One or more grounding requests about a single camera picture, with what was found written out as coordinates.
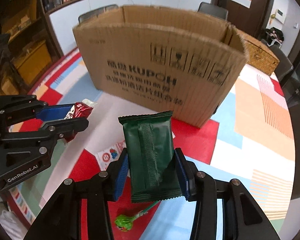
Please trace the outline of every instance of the wicker basket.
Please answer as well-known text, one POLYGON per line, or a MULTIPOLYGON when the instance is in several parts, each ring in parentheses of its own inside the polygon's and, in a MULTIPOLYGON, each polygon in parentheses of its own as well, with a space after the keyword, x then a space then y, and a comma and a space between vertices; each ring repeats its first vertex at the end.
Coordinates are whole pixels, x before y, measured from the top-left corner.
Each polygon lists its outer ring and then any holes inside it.
POLYGON ((239 30, 239 33, 243 36, 247 50, 249 51, 248 64, 270 76, 279 64, 279 59, 261 41, 243 31, 239 30))

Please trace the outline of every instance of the candy wrapper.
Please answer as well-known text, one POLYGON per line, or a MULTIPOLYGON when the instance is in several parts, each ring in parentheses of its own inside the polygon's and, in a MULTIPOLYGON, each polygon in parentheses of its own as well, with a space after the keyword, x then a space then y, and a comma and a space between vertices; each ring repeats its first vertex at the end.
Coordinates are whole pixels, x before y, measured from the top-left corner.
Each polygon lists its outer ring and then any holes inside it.
POLYGON ((102 171, 105 171, 111 162, 119 159, 120 154, 123 148, 125 147, 126 147, 126 142, 123 140, 103 151, 97 152, 96 154, 95 153, 92 154, 96 157, 100 169, 102 171))
MULTIPOLYGON (((64 119, 71 119, 71 118, 77 118, 77 117, 85 117, 88 118, 88 116, 91 114, 94 106, 97 103, 92 102, 89 99, 84 99, 82 102, 74 103, 70 111, 66 114, 66 117, 64 119)), ((65 138, 67 142, 70 142, 75 137, 75 134, 72 137, 65 138)))

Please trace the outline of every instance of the green lollipop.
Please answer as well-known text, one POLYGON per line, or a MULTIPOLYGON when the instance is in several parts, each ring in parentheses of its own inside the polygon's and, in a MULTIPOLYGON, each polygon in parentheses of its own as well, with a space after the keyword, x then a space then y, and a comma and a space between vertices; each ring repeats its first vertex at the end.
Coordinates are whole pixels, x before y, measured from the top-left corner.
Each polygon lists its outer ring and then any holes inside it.
POLYGON ((128 217, 128 216, 125 216, 125 215, 119 215, 119 216, 116 217, 114 223, 116 224, 117 228, 119 228, 121 231, 124 231, 124 232, 129 231, 133 227, 134 220, 136 220, 137 218, 147 214, 148 211, 151 208, 153 208, 155 205, 157 205, 157 203, 159 203, 159 201, 153 202, 150 206, 148 206, 144 210, 141 210, 140 212, 138 212, 133 217, 128 217))

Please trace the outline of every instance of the plastic bag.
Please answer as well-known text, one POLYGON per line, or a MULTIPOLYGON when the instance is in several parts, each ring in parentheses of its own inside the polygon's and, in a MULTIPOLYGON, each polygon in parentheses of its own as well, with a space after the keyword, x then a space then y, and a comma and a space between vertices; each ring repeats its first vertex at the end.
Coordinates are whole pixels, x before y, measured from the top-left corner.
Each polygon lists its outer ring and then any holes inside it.
POLYGON ((172 111, 119 117, 126 140, 132 202, 181 196, 175 172, 172 111))
POLYGON ((9 211, 2 211, 0 224, 12 240, 23 240, 27 233, 24 225, 9 211))

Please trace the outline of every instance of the green snack package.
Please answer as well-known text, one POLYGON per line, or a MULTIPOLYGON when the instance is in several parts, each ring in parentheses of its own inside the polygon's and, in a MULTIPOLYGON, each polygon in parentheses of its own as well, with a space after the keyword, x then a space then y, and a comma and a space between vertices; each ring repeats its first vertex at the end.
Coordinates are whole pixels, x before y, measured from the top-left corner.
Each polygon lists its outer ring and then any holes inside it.
POLYGON ((172 111, 119 117, 126 140, 131 200, 149 202, 181 196, 175 172, 172 111))

